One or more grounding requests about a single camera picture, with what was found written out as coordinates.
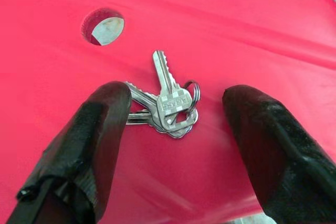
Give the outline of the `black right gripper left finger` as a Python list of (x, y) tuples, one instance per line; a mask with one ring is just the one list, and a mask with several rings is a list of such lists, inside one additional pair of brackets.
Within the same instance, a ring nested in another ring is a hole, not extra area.
[(43, 151), (6, 224), (98, 224), (110, 197), (131, 92), (99, 87)]

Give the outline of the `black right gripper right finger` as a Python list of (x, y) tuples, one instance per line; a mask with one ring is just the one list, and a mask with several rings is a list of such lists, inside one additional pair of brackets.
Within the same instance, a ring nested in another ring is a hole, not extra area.
[(278, 100), (247, 85), (222, 103), (259, 204), (277, 224), (336, 224), (336, 163)]

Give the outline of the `silver key bunch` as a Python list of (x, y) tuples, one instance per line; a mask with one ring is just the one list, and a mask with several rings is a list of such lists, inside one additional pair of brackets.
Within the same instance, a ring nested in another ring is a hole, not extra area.
[(153, 53), (153, 62), (161, 86), (160, 94), (142, 91), (126, 82), (132, 100), (144, 107), (144, 110), (128, 115), (127, 125), (148, 124), (160, 133), (182, 138), (198, 120), (196, 104), (200, 100), (200, 87), (195, 81), (181, 87), (170, 73), (163, 51)]

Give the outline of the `red plastic stool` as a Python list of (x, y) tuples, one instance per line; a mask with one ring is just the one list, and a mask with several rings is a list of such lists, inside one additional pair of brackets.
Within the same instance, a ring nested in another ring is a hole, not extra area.
[(127, 126), (99, 224), (216, 224), (261, 207), (224, 116), (224, 90), (282, 102), (336, 162), (334, 0), (0, 0), (0, 224), (43, 150), (96, 88), (158, 94), (152, 54), (200, 84), (175, 140)]

